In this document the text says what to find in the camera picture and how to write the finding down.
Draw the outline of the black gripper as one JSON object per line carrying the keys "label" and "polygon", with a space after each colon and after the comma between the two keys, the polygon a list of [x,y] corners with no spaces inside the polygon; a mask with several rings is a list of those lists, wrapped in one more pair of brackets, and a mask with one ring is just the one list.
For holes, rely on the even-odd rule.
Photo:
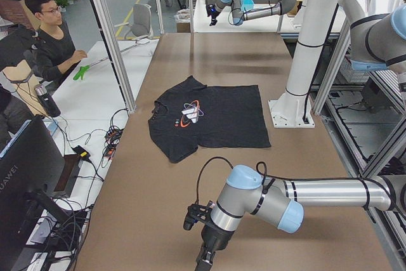
{"label": "black gripper", "polygon": [[216,251],[224,250],[233,235],[234,231],[223,230],[214,224],[205,224],[201,232],[203,243],[195,260],[195,271],[210,271]]}
{"label": "black gripper", "polygon": [[207,13],[207,16],[211,18],[211,22],[210,22],[209,26],[215,26],[218,23],[217,16],[219,15],[219,12],[216,10],[215,5],[207,4],[206,13]]}

